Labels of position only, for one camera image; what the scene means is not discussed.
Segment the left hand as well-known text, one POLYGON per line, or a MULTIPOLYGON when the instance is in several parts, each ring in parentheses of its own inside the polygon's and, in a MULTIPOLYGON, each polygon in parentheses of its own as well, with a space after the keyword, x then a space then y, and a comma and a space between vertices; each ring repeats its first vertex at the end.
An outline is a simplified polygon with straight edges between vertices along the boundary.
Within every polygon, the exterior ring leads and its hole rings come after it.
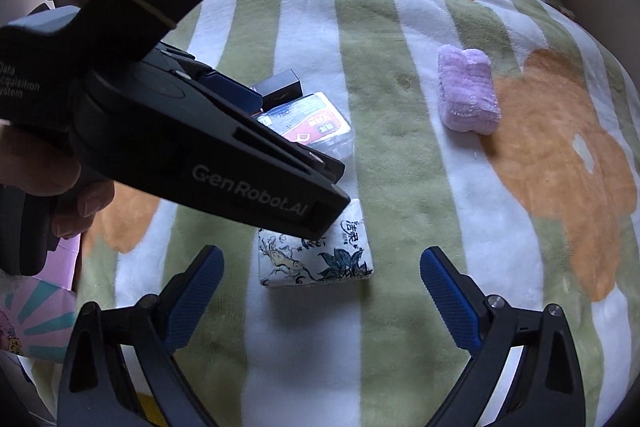
MULTIPOLYGON (((1 183, 35 196, 58 196, 70 191, 80 178, 80 162, 74 155, 55 152, 52 145, 19 132, 1 121, 1 183)), ((112 180, 94 182, 76 197, 75 204, 52 218, 52 231, 60 239, 84 233, 96 214, 115 196, 112 180)))

